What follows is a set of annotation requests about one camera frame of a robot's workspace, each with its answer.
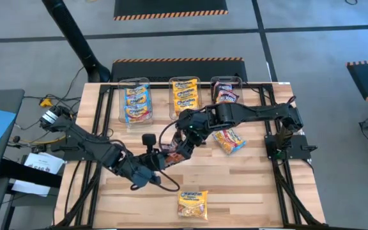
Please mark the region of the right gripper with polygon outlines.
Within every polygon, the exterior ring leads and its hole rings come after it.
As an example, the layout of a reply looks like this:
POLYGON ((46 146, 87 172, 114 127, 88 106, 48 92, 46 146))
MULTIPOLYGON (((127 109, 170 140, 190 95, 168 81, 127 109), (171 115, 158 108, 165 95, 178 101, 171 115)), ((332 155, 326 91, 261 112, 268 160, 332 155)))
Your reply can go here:
POLYGON ((194 150, 194 145, 200 147, 206 144, 206 130, 203 127, 189 126, 183 132, 176 131, 172 137, 172 150, 174 152, 181 152, 184 159, 191 158, 194 150), (186 142, 183 139, 183 133, 189 142, 193 145, 185 145, 186 142))

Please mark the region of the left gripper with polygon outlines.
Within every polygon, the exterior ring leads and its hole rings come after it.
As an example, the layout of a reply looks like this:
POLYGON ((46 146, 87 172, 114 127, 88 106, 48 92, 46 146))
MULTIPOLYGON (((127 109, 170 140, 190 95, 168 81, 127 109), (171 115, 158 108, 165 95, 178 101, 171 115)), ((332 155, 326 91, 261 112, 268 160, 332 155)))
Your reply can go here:
POLYGON ((141 164, 151 171, 161 171, 179 164, 180 162, 167 162, 167 157, 182 157, 176 149, 163 149, 163 152, 145 153, 141 155, 141 164))

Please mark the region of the black fire noodle pack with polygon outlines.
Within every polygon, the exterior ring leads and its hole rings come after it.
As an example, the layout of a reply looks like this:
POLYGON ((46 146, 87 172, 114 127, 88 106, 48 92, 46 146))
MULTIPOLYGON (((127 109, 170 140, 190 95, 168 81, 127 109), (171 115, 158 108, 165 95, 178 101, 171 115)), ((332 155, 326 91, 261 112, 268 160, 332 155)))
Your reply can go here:
MULTIPOLYGON (((167 143, 162 143, 162 149, 172 149, 172 140, 169 144, 167 143)), ((167 162, 182 162, 184 161, 184 157, 167 157, 165 161, 167 162)))
POLYGON ((219 93, 222 90, 232 92, 233 87, 231 84, 228 83, 216 82, 213 86, 213 93, 219 93))
POLYGON ((237 94, 234 94, 232 91, 220 90, 215 99, 215 103, 236 103, 238 99, 239 96, 237 94))

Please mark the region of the yellow chicken ramen pack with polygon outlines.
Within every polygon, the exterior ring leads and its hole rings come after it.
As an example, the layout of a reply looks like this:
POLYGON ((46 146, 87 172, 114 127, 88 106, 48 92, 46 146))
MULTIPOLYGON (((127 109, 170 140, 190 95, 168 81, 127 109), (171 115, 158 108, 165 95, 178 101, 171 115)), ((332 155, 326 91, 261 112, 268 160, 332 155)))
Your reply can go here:
POLYGON ((198 97, 198 90, 196 88, 188 88, 174 92, 174 101, 186 100, 194 97, 198 97))
POLYGON ((185 109, 197 110, 199 108, 198 97, 186 98, 186 99, 175 99, 174 100, 174 112, 178 116, 180 112, 185 109))
POLYGON ((208 191, 178 193, 178 216, 208 219, 208 191))
POLYGON ((197 79, 189 80, 174 80, 172 81, 172 88, 174 91, 179 91, 187 88, 197 86, 197 79))

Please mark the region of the blue beef ramen pack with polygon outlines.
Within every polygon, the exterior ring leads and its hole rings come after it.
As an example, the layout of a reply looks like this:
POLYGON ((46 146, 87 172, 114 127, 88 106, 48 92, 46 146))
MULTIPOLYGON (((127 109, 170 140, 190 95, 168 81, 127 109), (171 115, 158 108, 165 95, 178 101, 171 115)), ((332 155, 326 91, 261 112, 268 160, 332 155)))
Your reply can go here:
POLYGON ((136 106, 136 105, 149 105, 150 96, 147 93, 141 93, 138 95, 128 95, 125 98, 126 106, 136 106))
POLYGON ((246 141, 244 141, 232 128, 213 132, 212 136, 226 155, 238 151, 246 144, 246 141))
POLYGON ((126 88, 125 89, 125 96, 130 97, 134 95, 140 95, 148 91, 148 85, 142 84, 134 88, 126 88))
POLYGON ((151 117, 151 107, 146 104, 126 105, 124 106, 126 123, 141 123, 151 117))

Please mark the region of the clear plastic bin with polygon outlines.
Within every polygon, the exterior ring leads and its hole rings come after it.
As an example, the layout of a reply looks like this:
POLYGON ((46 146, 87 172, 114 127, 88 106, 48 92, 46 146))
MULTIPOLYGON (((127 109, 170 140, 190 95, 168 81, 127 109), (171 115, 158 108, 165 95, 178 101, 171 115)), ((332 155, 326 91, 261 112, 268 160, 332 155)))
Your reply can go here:
POLYGON ((211 88, 211 100, 213 104, 215 103, 215 99, 217 97, 218 93, 213 93, 213 86, 216 82, 223 82, 231 84, 233 87, 233 93, 237 94, 239 96, 239 99, 236 103, 243 103, 243 96, 242 96, 242 80, 240 77, 237 76, 219 76, 219 77, 213 77, 210 81, 210 88, 211 88))
POLYGON ((178 116, 174 112, 174 90, 172 81, 185 81, 189 79, 197 79, 197 86, 193 86, 191 88, 196 88, 198 90, 198 99, 199 99, 199 108, 201 108, 202 100, 201 100, 201 81, 198 77, 173 77, 169 80, 169 115, 172 120, 178 119, 178 116))
POLYGON ((152 106, 152 98, 151 98, 150 80, 148 78, 140 77, 140 78, 122 80, 118 84, 118 93, 119 93, 119 121, 121 123, 124 123, 128 128, 136 128, 136 127, 141 127, 141 126, 152 124, 152 122, 153 122, 153 106, 152 106), (134 87, 137 87, 137 86, 142 85, 142 84, 147 84, 148 85, 148 91, 146 93, 149 94, 149 99, 150 99, 149 106, 151 107, 151 117, 150 117, 150 119, 148 119, 144 122, 141 122, 141 123, 132 123, 132 124, 126 123, 126 121, 125 121, 125 112, 124 112, 125 98, 126 98, 125 89, 126 88, 134 88, 134 87))

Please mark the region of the white paper sheet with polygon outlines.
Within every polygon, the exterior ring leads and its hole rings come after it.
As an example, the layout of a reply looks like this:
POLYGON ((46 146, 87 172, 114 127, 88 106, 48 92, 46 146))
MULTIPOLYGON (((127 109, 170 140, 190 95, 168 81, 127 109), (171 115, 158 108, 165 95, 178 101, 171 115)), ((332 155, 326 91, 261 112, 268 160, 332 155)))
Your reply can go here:
POLYGON ((48 153, 30 153, 24 165, 47 173, 57 174, 64 162, 61 158, 48 153))
POLYGON ((16 180, 12 186, 12 190, 26 194, 34 194, 42 197, 47 197, 50 187, 37 185, 35 183, 16 180))

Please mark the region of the black tower fan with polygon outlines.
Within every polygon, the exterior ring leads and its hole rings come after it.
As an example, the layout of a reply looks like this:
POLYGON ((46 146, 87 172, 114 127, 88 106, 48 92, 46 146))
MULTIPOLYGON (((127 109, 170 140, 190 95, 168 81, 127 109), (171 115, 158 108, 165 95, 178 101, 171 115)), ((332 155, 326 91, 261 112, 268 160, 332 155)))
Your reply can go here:
POLYGON ((88 82, 109 82, 111 73, 97 60, 63 0, 42 0, 88 75, 88 82))

